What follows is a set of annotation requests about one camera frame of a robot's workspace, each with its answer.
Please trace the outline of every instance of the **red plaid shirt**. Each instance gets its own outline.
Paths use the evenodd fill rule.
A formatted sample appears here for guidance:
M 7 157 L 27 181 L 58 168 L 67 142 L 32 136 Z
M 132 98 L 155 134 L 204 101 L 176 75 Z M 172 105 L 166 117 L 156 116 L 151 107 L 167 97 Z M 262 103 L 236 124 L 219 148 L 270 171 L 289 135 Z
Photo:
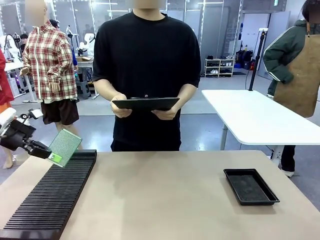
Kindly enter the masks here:
M 23 67 L 33 76 L 38 99 L 58 101 L 77 97 L 73 56 L 67 36 L 48 20 L 35 27 L 25 45 Z M 49 83 L 60 83 L 60 91 L 52 93 Z

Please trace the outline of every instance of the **sneaker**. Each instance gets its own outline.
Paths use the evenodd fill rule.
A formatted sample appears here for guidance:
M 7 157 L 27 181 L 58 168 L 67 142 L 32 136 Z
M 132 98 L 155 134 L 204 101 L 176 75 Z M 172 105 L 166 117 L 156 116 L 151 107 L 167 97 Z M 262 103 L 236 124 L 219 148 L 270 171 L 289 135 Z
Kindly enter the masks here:
M 284 173 L 284 175 L 286 175 L 288 178 L 291 178 L 295 172 L 294 171 L 285 171 L 285 170 L 282 170 L 281 171 Z

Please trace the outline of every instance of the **black clipboard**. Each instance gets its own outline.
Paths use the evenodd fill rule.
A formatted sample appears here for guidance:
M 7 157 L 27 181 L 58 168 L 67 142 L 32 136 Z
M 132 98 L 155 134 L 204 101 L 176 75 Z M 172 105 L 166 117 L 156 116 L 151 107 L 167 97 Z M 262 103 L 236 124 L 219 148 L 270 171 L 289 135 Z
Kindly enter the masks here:
M 119 109 L 132 109 L 133 111 L 170 110 L 177 102 L 178 97 L 164 98 L 132 98 L 127 100 L 113 100 Z

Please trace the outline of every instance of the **open door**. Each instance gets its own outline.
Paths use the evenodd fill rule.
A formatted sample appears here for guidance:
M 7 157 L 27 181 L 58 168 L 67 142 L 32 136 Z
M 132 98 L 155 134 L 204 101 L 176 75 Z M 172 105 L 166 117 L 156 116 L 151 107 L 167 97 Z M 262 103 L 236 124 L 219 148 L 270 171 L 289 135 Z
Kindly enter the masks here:
M 267 73 L 264 60 L 262 59 L 264 52 L 278 37 L 284 33 L 289 26 L 290 11 L 281 11 L 272 13 L 270 16 L 269 30 L 266 35 L 263 51 L 261 52 L 260 67 L 258 75 L 260 77 L 270 79 L 273 78 Z

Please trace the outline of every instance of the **black hair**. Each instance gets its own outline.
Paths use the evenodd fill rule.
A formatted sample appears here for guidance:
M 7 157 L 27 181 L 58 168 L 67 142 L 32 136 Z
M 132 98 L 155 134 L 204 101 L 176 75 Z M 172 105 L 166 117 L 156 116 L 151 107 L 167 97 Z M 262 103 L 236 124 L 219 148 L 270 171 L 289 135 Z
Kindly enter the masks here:
M 56 28 L 56 29 L 59 28 L 59 26 L 58 26 L 58 21 L 53 20 L 53 19 L 50 19 L 49 21 L 50 21 L 51 25 L 52 25 L 54 28 Z
M 22 35 L 20 36 L 20 38 L 21 38 L 21 39 L 28 39 L 28 35 L 27 35 L 27 34 L 22 34 Z
M 304 19 L 309 22 L 309 5 L 310 1 L 306 0 L 305 3 L 302 6 L 302 16 L 304 17 Z

